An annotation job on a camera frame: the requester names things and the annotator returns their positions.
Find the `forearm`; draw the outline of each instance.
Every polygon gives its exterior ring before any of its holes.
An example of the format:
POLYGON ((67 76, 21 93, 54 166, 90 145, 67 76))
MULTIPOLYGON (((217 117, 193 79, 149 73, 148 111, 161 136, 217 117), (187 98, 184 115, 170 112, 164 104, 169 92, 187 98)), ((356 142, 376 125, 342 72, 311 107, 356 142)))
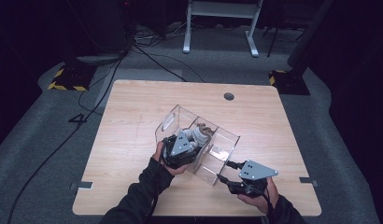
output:
POLYGON ((269 219, 273 220, 275 224, 306 223, 300 213, 293 207, 293 204, 282 195, 279 195, 273 216, 269 217, 269 219))
MULTIPOLYGON (((139 183, 128 188, 128 194, 119 205, 110 209, 100 223, 143 223, 151 210, 151 203, 158 191, 159 163, 150 159, 148 167, 139 176, 139 183)), ((160 165, 160 190, 167 189, 174 177, 160 165)))

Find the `acrylic box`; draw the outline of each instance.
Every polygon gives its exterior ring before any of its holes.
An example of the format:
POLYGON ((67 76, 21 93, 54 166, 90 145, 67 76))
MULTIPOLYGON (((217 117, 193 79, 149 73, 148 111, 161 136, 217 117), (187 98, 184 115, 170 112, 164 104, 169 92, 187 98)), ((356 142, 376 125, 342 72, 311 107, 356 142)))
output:
POLYGON ((198 123, 204 123, 214 133, 211 140, 200 150, 194 162, 189 164, 188 171, 209 185, 215 185, 217 174, 221 174, 226 161, 238 142, 239 136, 177 105, 157 128, 156 141, 162 141, 172 134, 177 135, 183 129, 192 130, 197 127, 198 123))

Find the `person's left hand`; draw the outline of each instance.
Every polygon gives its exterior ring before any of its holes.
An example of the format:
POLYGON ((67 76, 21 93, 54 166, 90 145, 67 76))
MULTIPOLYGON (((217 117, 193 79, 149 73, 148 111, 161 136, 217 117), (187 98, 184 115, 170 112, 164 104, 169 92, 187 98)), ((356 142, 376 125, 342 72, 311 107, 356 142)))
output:
MULTIPOLYGON (((160 159, 160 155, 162 154, 162 150, 163 150, 163 142, 159 142, 157 144, 157 147, 156 147, 156 152, 153 154, 153 156, 151 156, 154 160, 156 161, 159 161, 160 159)), ((186 168, 188 167, 188 165, 183 165, 179 168, 177 168, 176 170, 175 169, 172 169, 171 167, 168 167, 168 166, 165 166, 165 163, 162 161, 162 165, 168 170, 168 172, 171 174, 171 175, 180 175, 180 174, 183 174, 185 173, 186 171, 186 168)))

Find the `chair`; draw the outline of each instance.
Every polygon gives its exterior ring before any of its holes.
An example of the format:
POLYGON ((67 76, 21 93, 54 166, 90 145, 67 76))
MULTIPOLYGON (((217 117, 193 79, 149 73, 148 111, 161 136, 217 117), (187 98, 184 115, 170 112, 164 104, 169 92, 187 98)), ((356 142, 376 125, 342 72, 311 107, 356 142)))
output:
POLYGON ((267 57, 270 57, 271 50, 273 49, 274 42, 277 40, 277 33, 279 29, 288 29, 294 31, 302 31, 302 33, 292 41, 298 41, 308 26, 312 23, 319 9, 319 3, 312 0, 284 0, 279 1, 277 12, 273 21, 267 26, 263 36, 267 32, 275 28, 275 33, 268 50, 267 57))

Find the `wooden table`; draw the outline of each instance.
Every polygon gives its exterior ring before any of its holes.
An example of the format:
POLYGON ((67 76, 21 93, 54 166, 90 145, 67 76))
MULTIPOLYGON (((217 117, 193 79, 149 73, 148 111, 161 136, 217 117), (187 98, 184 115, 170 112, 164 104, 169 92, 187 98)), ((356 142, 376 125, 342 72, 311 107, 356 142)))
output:
MULTIPOLYGON (((155 131, 176 105, 240 135, 231 161, 253 160, 276 169, 278 191, 303 216, 321 212, 303 158, 277 90, 271 86, 117 80, 113 84, 82 181, 92 189, 79 190, 73 205, 77 215, 103 215, 116 206, 130 184, 148 165, 155 151, 155 131), (223 95, 230 92, 232 101, 223 95)), ((223 175, 237 178, 230 167, 223 175)), ((239 201, 227 186, 208 185, 186 172, 174 178, 159 198, 154 216, 262 216, 239 201)))

